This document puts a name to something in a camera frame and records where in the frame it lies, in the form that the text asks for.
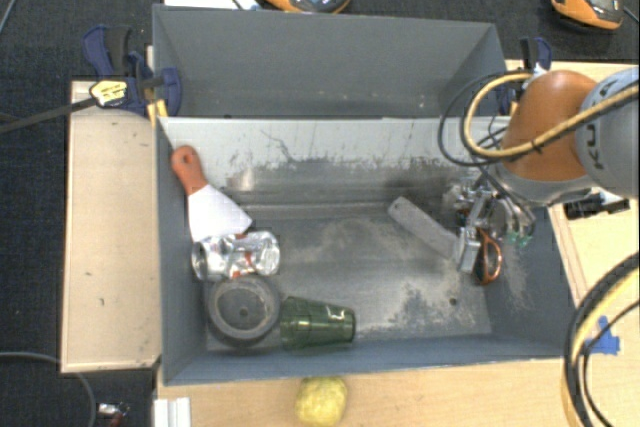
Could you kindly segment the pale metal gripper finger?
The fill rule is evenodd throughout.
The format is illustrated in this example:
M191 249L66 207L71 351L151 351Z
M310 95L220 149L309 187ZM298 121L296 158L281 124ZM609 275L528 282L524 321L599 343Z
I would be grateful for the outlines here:
M454 259L459 272L471 274L481 251L481 236L475 227L460 227L454 246Z

